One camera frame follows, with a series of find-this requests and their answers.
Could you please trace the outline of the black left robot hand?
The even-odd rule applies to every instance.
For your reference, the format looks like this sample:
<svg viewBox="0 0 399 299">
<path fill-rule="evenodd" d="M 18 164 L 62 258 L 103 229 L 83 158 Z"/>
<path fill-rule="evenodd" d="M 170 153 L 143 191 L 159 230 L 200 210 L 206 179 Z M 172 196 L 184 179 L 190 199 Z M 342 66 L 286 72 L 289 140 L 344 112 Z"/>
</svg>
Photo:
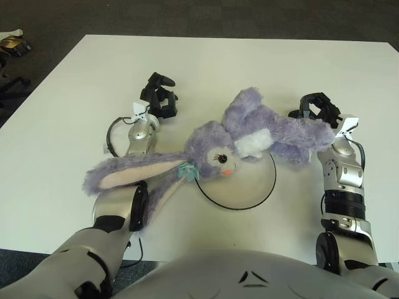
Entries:
<svg viewBox="0 0 399 299">
<path fill-rule="evenodd" d="M 142 89 L 140 99 L 134 101 L 138 107 L 133 108 L 132 122 L 138 119 L 144 120 L 147 115 L 153 115 L 156 118 L 173 118 L 177 114 L 176 101 L 178 97 L 174 92 L 167 90 L 167 87 L 174 87 L 175 81 L 154 72 L 148 79 L 147 85 Z"/>
</svg>

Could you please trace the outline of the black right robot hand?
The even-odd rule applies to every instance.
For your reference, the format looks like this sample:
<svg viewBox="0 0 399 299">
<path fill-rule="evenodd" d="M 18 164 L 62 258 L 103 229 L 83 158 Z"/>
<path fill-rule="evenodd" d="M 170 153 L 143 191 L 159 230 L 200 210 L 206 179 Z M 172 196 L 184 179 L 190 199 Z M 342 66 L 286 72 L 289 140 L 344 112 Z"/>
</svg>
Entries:
<svg viewBox="0 0 399 299">
<path fill-rule="evenodd" d="M 298 110 L 288 114 L 291 118 L 309 118 L 322 120 L 328 123 L 335 133 L 336 138 L 352 141 L 352 132 L 358 127 L 359 118 L 349 114 L 341 114 L 340 110 L 331 102 L 324 93 L 311 93 L 300 99 Z"/>
</svg>

